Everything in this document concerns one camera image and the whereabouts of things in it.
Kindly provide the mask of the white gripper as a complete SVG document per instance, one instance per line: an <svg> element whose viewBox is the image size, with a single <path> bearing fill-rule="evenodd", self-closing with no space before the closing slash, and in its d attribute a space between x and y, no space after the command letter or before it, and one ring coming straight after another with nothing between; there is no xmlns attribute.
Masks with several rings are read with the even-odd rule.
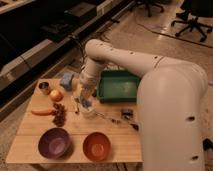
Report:
<svg viewBox="0 0 213 171"><path fill-rule="evenodd" d="M81 83L80 98L88 99L92 96L98 83L98 80L95 77L83 74L80 76L80 83Z"/></svg>

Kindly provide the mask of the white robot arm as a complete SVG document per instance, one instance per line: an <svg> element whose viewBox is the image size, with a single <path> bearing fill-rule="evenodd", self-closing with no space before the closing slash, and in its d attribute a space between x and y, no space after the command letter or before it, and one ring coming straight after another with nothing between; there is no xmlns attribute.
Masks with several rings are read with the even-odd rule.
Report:
<svg viewBox="0 0 213 171"><path fill-rule="evenodd" d="M80 74L80 97L93 93L112 62L141 78L137 108L143 171L205 171L199 106L208 77L199 65L171 57L117 49L91 39Z"/></svg>

